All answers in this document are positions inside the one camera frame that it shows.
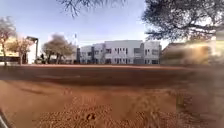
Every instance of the tree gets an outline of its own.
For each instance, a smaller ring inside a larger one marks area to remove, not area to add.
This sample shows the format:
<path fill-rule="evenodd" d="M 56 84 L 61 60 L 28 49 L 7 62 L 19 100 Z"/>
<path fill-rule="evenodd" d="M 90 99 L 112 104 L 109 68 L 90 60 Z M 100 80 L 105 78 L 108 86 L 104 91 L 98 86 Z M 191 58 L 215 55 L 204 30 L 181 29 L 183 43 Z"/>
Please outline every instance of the tree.
<path fill-rule="evenodd" d="M 7 60 L 6 60 L 6 42 L 11 36 L 16 35 L 16 29 L 9 19 L 9 17 L 6 18 L 0 18 L 0 45 L 2 47 L 3 52 L 3 60 L 4 65 L 7 66 Z"/>
<path fill-rule="evenodd" d="M 19 64 L 23 63 L 23 56 L 30 51 L 30 46 L 34 43 L 28 39 L 21 38 L 16 39 L 16 41 L 7 44 L 7 48 L 9 51 L 18 52 L 19 53 Z"/>
<path fill-rule="evenodd" d="M 65 6 L 66 11 L 70 11 L 72 16 L 78 15 L 80 10 L 84 8 L 92 8 L 96 6 L 106 5 L 108 3 L 123 3 L 126 0 L 57 0 Z"/>
<path fill-rule="evenodd" d="M 146 0 L 143 21 L 148 39 L 183 39 L 200 33 L 211 38 L 224 29 L 223 0 Z"/>
<path fill-rule="evenodd" d="M 42 51 L 47 55 L 47 62 L 50 63 L 52 55 L 56 55 L 56 63 L 61 61 L 62 57 L 72 55 L 74 53 L 74 46 L 64 38 L 62 35 L 53 35 L 52 40 L 45 43 Z"/>

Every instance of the sky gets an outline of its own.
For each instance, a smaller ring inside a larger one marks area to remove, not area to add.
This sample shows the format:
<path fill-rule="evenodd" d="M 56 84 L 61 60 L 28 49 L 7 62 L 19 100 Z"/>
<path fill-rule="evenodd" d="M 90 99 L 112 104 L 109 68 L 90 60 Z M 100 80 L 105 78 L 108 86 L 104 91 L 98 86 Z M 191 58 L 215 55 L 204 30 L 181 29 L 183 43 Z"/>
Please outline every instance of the sky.
<path fill-rule="evenodd" d="M 79 46 L 107 40 L 145 40 L 148 26 L 141 20 L 144 10 L 144 0 L 127 0 L 123 5 L 82 10 L 72 18 L 57 0 L 0 0 L 0 17 L 10 16 L 19 35 L 37 37 L 41 45 L 55 33 L 70 42 L 75 42 L 77 34 Z"/>

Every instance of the window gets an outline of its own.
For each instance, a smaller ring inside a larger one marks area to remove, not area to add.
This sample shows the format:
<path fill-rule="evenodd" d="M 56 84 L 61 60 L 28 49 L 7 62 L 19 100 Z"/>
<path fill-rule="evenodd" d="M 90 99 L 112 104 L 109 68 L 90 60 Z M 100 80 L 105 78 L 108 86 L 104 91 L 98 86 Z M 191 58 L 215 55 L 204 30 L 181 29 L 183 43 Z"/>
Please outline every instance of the window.
<path fill-rule="evenodd" d="M 152 55 L 159 55 L 159 50 L 155 50 L 155 49 L 153 49 L 153 50 L 152 50 Z"/>
<path fill-rule="evenodd" d="M 159 64 L 158 60 L 152 60 L 152 64 Z"/>
<path fill-rule="evenodd" d="M 140 48 L 134 48 L 134 53 L 141 53 Z"/>
<path fill-rule="evenodd" d="M 111 54 L 111 49 L 106 49 L 106 53 Z"/>
<path fill-rule="evenodd" d="M 111 59 L 106 59 L 106 64 L 111 64 Z"/>
<path fill-rule="evenodd" d="M 92 56 L 92 52 L 88 52 L 88 56 Z"/>

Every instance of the dirt field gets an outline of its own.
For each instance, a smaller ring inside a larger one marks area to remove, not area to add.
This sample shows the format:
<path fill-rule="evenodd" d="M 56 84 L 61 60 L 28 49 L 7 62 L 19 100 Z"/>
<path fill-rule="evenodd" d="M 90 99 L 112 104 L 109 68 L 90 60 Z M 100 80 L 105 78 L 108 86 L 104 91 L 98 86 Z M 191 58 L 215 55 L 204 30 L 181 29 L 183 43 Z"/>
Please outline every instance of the dirt field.
<path fill-rule="evenodd" d="M 221 68 L 23 66 L 0 69 L 13 128 L 222 128 Z"/>

